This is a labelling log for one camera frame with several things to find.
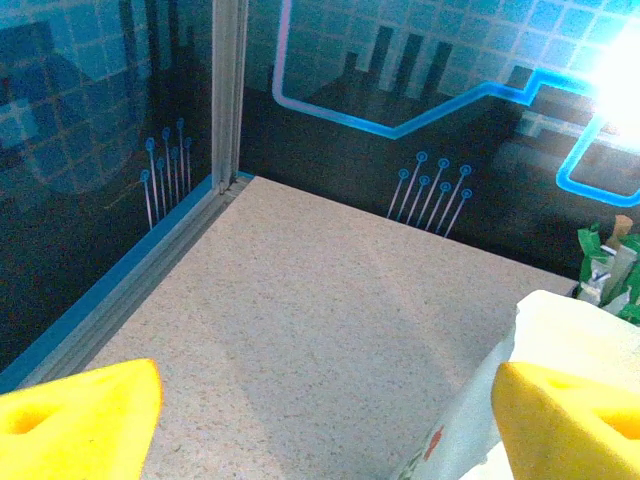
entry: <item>glass panel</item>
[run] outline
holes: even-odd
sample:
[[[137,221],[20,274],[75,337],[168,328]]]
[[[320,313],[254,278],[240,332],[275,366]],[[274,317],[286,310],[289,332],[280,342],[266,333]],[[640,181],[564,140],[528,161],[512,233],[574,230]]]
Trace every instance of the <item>glass panel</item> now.
[[[0,6],[0,370],[211,173],[211,20],[211,0]]]
[[[636,4],[253,1],[240,168],[576,278],[640,220]]]

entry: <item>bright light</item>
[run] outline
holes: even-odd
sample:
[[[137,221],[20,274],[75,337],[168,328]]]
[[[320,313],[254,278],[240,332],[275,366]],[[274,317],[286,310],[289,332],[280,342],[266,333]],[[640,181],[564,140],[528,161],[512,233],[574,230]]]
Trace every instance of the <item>bright light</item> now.
[[[640,146],[640,30],[626,29],[610,45],[594,72],[597,110],[624,143]]]

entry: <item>beige speckled surface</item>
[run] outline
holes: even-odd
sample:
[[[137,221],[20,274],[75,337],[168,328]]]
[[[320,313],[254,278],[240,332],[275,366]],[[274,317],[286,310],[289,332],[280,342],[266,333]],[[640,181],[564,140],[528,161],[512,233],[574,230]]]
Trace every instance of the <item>beige speckled surface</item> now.
[[[386,478],[572,282],[256,178],[88,369],[154,358],[145,479]]]

